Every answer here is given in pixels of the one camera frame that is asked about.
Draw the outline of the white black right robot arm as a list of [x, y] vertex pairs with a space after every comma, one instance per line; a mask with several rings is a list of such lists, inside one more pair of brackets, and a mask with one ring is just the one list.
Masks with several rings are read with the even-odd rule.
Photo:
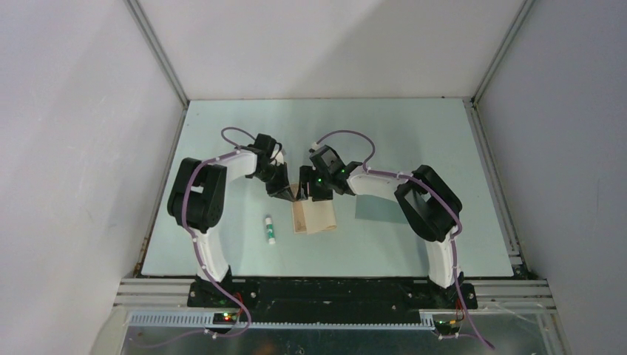
[[457, 257], [452, 241], [461, 231], [462, 203], [451, 188], [427, 165], [411, 173], [372, 169], [363, 163], [345, 163], [336, 150], [323, 145], [311, 149], [308, 166], [299, 169], [296, 200], [332, 200], [334, 195], [374, 196], [398, 203], [411, 229], [427, 247], [428, 278], [435, 283], [430, 299], [440, 309], [460, 298]]

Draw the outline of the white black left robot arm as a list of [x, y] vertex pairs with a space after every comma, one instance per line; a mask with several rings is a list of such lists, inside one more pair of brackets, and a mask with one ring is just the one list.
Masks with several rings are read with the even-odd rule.
[[252, 144], [208, 160], [181, 161], [167, 202], [167, 212], [191, 236], [197, 258], [197, 276], [209, 283], [205, 298], [225, 308], [234, 298], [233, 287], [223, 279], [230, 265], [223, 254], [218, 231], [223, 216], [227, 184], [238, 178], [256, 178], [269, 197], [294, 202], [283, 145], [258, 134]]

